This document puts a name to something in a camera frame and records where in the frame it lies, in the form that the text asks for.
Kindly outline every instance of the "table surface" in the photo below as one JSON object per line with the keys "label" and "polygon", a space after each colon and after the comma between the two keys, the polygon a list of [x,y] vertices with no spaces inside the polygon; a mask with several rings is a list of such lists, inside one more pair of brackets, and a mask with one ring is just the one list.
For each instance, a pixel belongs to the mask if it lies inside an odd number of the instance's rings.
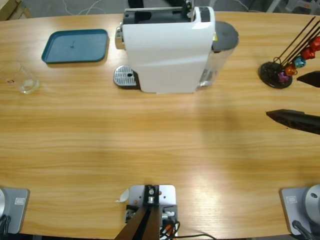
{"label": "table surface", "polygon": [[[302,82],[274,89],[258,67],[279,55],[309,15],[221,12],[240,42],[211,87],[151,94],[113,83],[127,64],[114,44],[121,14],[0,22],[0,62],[20,61],[40,80],[23,95],[0,84],[0,184],[27,188],[22,233],[113,239],[131,185],[176,187],[180,234],[217,238],[288,234],[281,188],[320,182],[320,138],[288,129],[266,111],[319,115],[320,91]],[[56,31],[106,29],[106,59],[46,65]],[[299,74],[319,70],[308,60]]]}

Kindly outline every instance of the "clear drinking glass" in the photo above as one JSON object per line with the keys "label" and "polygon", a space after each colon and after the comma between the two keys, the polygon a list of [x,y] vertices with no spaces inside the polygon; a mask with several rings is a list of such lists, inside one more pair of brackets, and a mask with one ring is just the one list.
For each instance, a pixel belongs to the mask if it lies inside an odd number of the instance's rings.
{"label": "clear drinking glass", "polygon": [[16,87],[23,94],[30,94],[39,87],[39,80],[20,62],[0,62],[0,80]]}

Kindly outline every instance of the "teal plastic tray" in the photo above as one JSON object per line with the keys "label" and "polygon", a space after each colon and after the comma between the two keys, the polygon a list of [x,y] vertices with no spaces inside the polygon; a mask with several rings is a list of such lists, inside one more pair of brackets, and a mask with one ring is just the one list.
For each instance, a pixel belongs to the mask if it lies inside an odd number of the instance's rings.
{"label": "teal plastic tray", "polygon": [[106,55],[108,33],[104,29],[54,32],[42,54],[47,64],[98,62]]}

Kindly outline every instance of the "white paper scrap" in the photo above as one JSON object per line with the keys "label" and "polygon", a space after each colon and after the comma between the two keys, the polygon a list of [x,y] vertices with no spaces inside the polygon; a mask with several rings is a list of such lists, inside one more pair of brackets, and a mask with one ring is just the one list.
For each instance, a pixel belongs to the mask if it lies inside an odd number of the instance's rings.
{"label": "white paper scrap", "polygon": [[129,189],[127,188],[124,190],[124,192],[121,194],[120,199],[115,201],[116,203],[124,203],[129,198]]}

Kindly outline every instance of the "metal rod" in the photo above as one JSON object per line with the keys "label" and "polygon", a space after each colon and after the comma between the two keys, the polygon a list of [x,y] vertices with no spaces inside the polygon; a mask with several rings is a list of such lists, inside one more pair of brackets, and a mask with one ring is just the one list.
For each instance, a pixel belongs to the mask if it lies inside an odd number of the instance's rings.
{"label": "metal rod", "polygon": [[285,52],[292,46],[292,44],[294,44],[294,42],[297,40],[298,37],[300,37],[300,35],[304,32],[304,30],[306,30],[306,28],[311,24],[311,22],[313,20],[315,20],[316,16],[314,16],[313,18],[311,18],[311,20],[304,26],[304,28],[301,30],[301,32],[295,37],[295,39],[289,44],[289,46],[283,51],[283,53],[281,53],[280,56],[276,57],[275,59],[279,59],[283,56],[283,54],[285,54]]}
{"label": "metal rod", "polygon": [[319,30],[319,27],[318,27],[315,31],[313,31],[313,30],[315,29],[315,27],[316,27],[319,23],[320,23],[320,20],[315,23],[315,25],[309,30],[309,32],[304,36],[304,38],[297,44],[297,46],[295,46],[295,48],[291,51],[291,53],[283,60],[283,65],[285,65],[286,60],[291,59],[292,56],[296,55],[296,53],[299,51],[299,49],[301,48],[301,46],[304,46],[304,45],[306,44],[306,42],[308,42],[308,41],[311,39],[311,37],[309,37],[309,38],[307,39],[307,41],[305,41],[304,43],[302,43],[308,36],[310,36],[310,34],[311,34],[311,36],[313,36],[314,33]]}
{"label": "metal rod", "polygon": [[300,54],[300,52],[302,51],[303,48],[305,48],[306,46],[308,46],[309,41],[314,38],[315,36],[317,36],[318,34],[320,34],[320,26],[311,34],[310,37],[308,37],[308,39],[301,45],[301,47],[299,49],[297,49],[292,56],[287,60],[286,63],[283,63],[284,66],[285,64],[290,63],[295,57],[297,57],[297,54]]}

